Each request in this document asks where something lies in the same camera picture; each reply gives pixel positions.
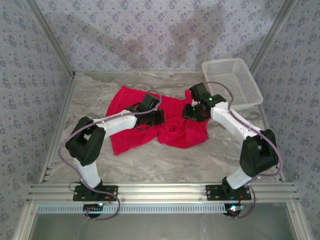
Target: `patterned wallpaper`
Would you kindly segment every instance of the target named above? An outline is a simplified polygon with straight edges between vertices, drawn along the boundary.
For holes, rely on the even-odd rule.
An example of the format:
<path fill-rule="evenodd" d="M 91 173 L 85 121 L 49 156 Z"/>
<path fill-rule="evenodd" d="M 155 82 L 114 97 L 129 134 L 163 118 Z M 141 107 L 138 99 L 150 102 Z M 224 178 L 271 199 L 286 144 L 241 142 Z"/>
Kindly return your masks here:
<path fill-rule="evenodd" d="M 69 77 L 25 3 L 0 1 L 0 239 L 38 181 Z"/>
<path fill-rule="evenodd" d="M 320 239 L 320 2 L 298 0 L 255 80 L 270 127 Z"/>
<path fill-rule="evenodd" d="M 37 0 L 75 71 L 251 65 L 283 0 Z"/>

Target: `table surface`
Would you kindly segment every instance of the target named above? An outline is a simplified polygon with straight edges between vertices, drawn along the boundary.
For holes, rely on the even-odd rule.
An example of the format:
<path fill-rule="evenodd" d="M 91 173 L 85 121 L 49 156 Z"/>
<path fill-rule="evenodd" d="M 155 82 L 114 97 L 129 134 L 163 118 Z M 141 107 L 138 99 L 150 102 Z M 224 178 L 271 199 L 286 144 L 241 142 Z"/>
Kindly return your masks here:
<path fill-rule="evenodd" d="M 77 73 L 71 101 L 67 110 L 61 140 L 66 139 L 79 119 L 102 118 L 114 95 L 125 85 L 184 99 L 185 90 L 204 82 L 202 72 L 131 72 L 131 73 Z M 263 120 L 257 106 L 238 111 L 245 119 L 263 129 Z M 107 138 L 97 159 L 98 173 L 103 182 L 113 183 L 208 183 L 222 178 L 239 167 L 241 145 L 216 121 L 207 124 L 209 139 L 196 146 L 180 149 L 160 144 L 157 139 L 143 146 L 115 156 Z M 68 151 L 62 155 L 73 162 Z M 49 181 L 73 182 L 79 178 L 56 154 L 52 162 Z M 260 182 L 274 182 L 271 177 Z"/>

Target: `wire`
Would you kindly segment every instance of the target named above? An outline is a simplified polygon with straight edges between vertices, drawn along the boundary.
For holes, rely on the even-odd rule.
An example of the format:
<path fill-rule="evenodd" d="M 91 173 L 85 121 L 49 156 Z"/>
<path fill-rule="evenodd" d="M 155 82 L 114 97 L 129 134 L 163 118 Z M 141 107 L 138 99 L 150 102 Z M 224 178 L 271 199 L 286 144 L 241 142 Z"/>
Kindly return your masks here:
<path fill-rule="evenodd" d="M 69 190 L 71 191 L 71 192 L 76 192 L 75 190 L 72 190 L 71 188 L 70 188 L 70 186 L 71 186 L 71 184 L 78 184 L 79 182 L 78 181 L 73 181 L 73 182 L 71 182 L 70 184 L 69 184 L 69 186 L 68 186 L 68 188 L 69 188 Z"/>
<path fill-rule="evenodd" d="M 101 220 L 101 218 L 92 218 L 89 217 L 89 212 L 91 211 L 91 209 L 96 208 L 96 206 L 91 206 L 89 207 L 86 211 L 85 211 L 85 216 L 87 217 L 88 220 L 92 220 L 92 221 L 96 221 L 96 220 Z"/>
<path fill-rule="evenodd" d="M 92 122 L 86 126 L 83 126 L 81 127 L 80 129 L 76 130 L 74 133 L 72 133 L 68 138 L 66 138 L 64 141 L 61 142 L 59 148 L 58 148 L 58 156 L 59 158 L 61 159 L 62 162 L 64 162 L 67 166 L 69 166 L 70 168 L 72 168 L 76 173 L 77 175 L 80 177 L 80 181 L 83 183 L 83 185 L 85 185 L 88 189 L 90 189 L 91 191 L 95 192 L 95 193 L 98 193 L 98 194 L 106 194 L 110 197 L 114 197 L 116 199 L 116 201 L 118 202 L 118 208 L 117 210 L 115 211 L 114 214 L 112 214 L 111 216 L 108 216 L 108 217 L 103 217 L 103 218 L 92 218 L 92 217 L 89 217 L 88 214 L 86 214 L 86 216 L 88 217 L 88 220 L 93 220 L 93 221 L 103 221 L 103 220 L 109 220 L 109 219 L 112 219 L 114 218 L 115 216 L 118 215 L 119 211 L 120 211 L 120 208 L 121 208 L 121 202 L 120 202 L 120 199 L 114 195 L 113 193 L 111 192 L 107 192 L 107 191 L 100 191 L 100 190 L 97 190 L 97 189 L 94 189 L 92 187 L 90 187 L 88 185 L 88 183 L 83 179 L 83 176 L 82 174 L 80 173 L 80 171 L 75 167 L 73 166 L 71 163 L 67 162 L 65 160 L 65 158 L 62 156 L 61 154 L 61 150 L 62 148 L 66 145 L 66 143 L 68 141 L 70 141 L 75 135 L 77 135 L 78 133 L 82 132 L 83 130 L 85 129 L 88 129 L 94 125 L 97 125 L 97 124 L 102 124 L 102 123 L 105 123 L 105 122 L 108 122 L 108 121 L 111 121 L 111 120 L 114 120 L 114 119 L 118 119 L 118 118 L 122 118 L 122 117 L 125 117 L 125 116 L 135 116 L 135 115 L 142 115 L 142 114 L 148 114 L 148 113 L 151 113 L 152 111 L 154 110 L 157 110 L 157 108 L 160 106 L 160 104 L 162 103 L 162 96 L 156 91 L 156 90 L 149 90 L 147 91 L 146 93 L 150 93 L 150 92 L 154 92 L 156 93 L 158 96 L 159 96 L 159 102 L 158 104 L 153 108 L 153 109 L 150 109 L 148 111 L 144 111 L 144 112 L 127 112 L 127 113 L 123 113 L 123 114 L 118 114 L 118 115 L 113 115 L 113 116 L 110 116 L 109 118 L 105 119 L 105 120 L 101 120 L 101 121 L 96 121 L 96 122 Z"/>
<path fill-rule="evenodd" d="M 284 162 L 284 161 L 283 161 L 283 159 L 282 159 L 282 157 L 281 157 L 281 154 L 280 154 L 278 148 L 274 145 L 274 143 L 273 143 L 272 141 L 270 141 L 270 140 L 269 140 L 266 136 L 264 136 L 261 132 L 255 130 L 254 128 L 251 128 L 249 125 L 247 125 L 245 122 L 243 122 L 241 119 L 239 119 L 239 118 L 231 111 L 231 104 L 232 104 L 232 102 L 234 101 L 235 98 L 234 98 L 234 95 L 232 94 L 232 92 L 230 91 L 230 89 L 229 89 L 226 85 L 224 85 L 224 84 L 222 84 L 222 83 L 220 83 L 220 82 L 217 82 L 217 81 L 208 81 L 208 82 L 206 82 L 206 83 L 204 83 L 204 84 L 205 84 L 205 85 L 206 85 L 206 84 L 218 84 L 218 85 L 222 86 L 223 88 L 225 88 L 225 89 L 227 90 L 227 92 L 229 93 L 229 95 L 230 95 L 230 97 L 231 97 L 231 101 L 229 101 L 229 103 L 228 103 L 228 111 L 229 111 L 230 115 L 231 115 L 238 123 L 240 123 L 241 125 L 243 125 L 244 127 L 246 127 L 248 130 L 253 131 L 255 134 L 259 135 L 262 139 L 264 139 L 264 140 L 273 148 L 273 150 L 274 150 L 274 152 L 275 152 L 275 154 L 277 155 L 278 160 L 279 160 L 279 161 L 278 161 L 279 167 L 278 167 L 278 170 L 277 170 L 276 173 L 273 173 L 273 174 L 258 174 L 256 177 L 252 178 L 251 180 L 249 180 L 249 181 L 244 185 L 245 187 L 247 186 L 247 187 L 250 189 L 250 191 L 252 192 L 252 194 L 253 194 L 253 204 L 252 204 L 250 210 L 249 210 L 245 215 L 243 215 L 243 216 L 234 216 L 234 217 L 233 217 L 233 218 L 235 218 L 235 219 L 243 219 L 243 218 L 249 216 L 249 215 L 252 213 L 252 211 L 254 210 L 255 206 L 256 206 L 256 194 L 255 194 L 254 189 L 249 185 L 249 183 L 253 182 L 254 180 L 256 180 L 256 179 L 257 179 L 258 177 L 260 177 L 260 176 L 265 176 L 265 177 L 275 177 L 275 176 L 278 176 L 278 175 L 282 172 L 282 170 L 283 170 L 283 162 Z"/>
<path fill-rule="evenodd" d="M 228 103 L 228 111 L 229 111 L 230 115 L 231 115 L 238 123 L 240 123 L 241 125 L 243 125 L 243 126 L 246 127 L 247 129 L 250 129 L 250 131 L 253 131 L 255 134 L 259 135 L 262 139 L 264 139 L 264 140 L 273 148 L 275 154 L 277 155 L 277 157 L 278 157 L 278 159 L 279 159 L 279 161 L 278 161 L 279 168 L 278 168 L 277 172 L 276 172 L 276 173 L 273 173 L 273 174 L 263 174 L 263 173 L 262 173 L 262 174 L 258 174 L 257 177 L 261 177 L 261 176 L 265 176 L 265 177 L 275 177 L 275 176 L 278 176 L 278 175 L 282 172 L 282 170 L 283 170 L 283 162 L 284 162 L 283 159 L 282 159 L 282 157 L 281 157 L 281 154 L 280 154 L 278 148 L 277 148 L 277 147 L 273 144 L 273 142 L 270 141 L 265 135 L 263 135 L 261 132 L 257 131 L 256 129 L 251 128 L 249 125 L 247 125 L 245 122 L 243 122 L 241 119 L 239 119 L 239 118 L 231 111 L 231 104 L 232 104 L 232 102 L 234 101 L 234 95 L 232 94 L 232 92 L 229 90 L 229 88 L 228 88 L 226 85 L 224 85 L 224 84 L 222 84 L 222 83 L 220 83 L 220 82 L 217 82 L 217 81 L 208 81 L 208 82 L 206 82 L 206 83 L 204 83 L 204 84 L 205 84 L 205 85 L 206 85 L 206 84 L 218 84 L 218 85 L 222 86 L 223 88 L 225 88 L 225 89 L 228 91 L 228 93 L 229 93 L 229 95 L 230 95 L 230 97 L 231 97 L 231 101 Z M 253 181 L 256 180 L 256 179 L 257 179 L 256 177 L 255 177 L 255 178 L 252 178 L 250 181 L 247 182 L 247 184 L 253 182 Z"/>
<path fill-rule="evenodd" d="M 233 218 L 233 219 L 243 219 L 243 218 L 245 218 L 245 217 L 248 217 L 252 212 L 253 212 L 253 210 L 255 209 L 255 207 L 256 207 L 256 193 L 255 193 L 255 191 L 254 191 L 254 189 L 252 188 L 252 186 L 250 186 L 250 185 L 245 185 L 245 187 L 248 187 L 249 189 L 250 189 L 250 191 L 252 192 L 252 195 L 253 195 L 253 203 L 252 203 L 252 206 L 251 206 L 251 208 L 250 208 L 250 210 L 245 214 L 245 215 L 242 215 L 242 216 L 230 216 L 231 218 Z M 228 213 L 230 213 L 230 214 L 232 214 L 232 215 L 235 215 L 235 213 L 234 212 L 232 212 L 232 211 L 227 211 Z"/>

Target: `red cloth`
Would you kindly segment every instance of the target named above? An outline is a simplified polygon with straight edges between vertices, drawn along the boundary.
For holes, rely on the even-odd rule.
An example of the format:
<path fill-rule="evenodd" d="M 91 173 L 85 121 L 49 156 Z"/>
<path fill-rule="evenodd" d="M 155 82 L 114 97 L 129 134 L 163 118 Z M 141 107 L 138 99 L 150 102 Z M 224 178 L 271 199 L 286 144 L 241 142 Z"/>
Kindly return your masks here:
<path fill-rule="evenodd" d="M 141 103 L 145 95 L 145 91 L 123 86 L 114 96 L 106 112 L 106 117 L 117 114 L 135 103 Z M 159 109 L 164 111 L 165 123 L 152 126 L 148 130 L 133 128 L 110 136 L 114 155 L 146 144 L 157 136 L 159 143 L 182 149 L 203 143 L 208 139 L 208 121 L 199 123 L 182 118 L 184 107 L 191 103 L 192 98 L 189 90 L 185 91 L 185 99 L 183 100 L 162 96 Z"/>

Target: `plastic basket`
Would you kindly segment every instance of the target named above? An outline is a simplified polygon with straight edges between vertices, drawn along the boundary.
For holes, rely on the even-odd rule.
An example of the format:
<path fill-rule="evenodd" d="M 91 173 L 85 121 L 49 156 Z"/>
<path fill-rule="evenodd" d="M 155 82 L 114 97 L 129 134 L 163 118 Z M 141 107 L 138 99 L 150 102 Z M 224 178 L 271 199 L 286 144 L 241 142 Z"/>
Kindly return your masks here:
<path fill-rule="evenodd" d="M 205 61 L 202 63 L 202 70 L 207 82 L 219 82 L 230 89 L 234 96 L 233 109 L 248 109 L 264 101 L 252 74 L 242 59 Z M 222 86 L 214 83 L 209 83 L 208 86 L 211 95 L 220 94 L 227 101 L 231 100 L 229 93 Z"/>

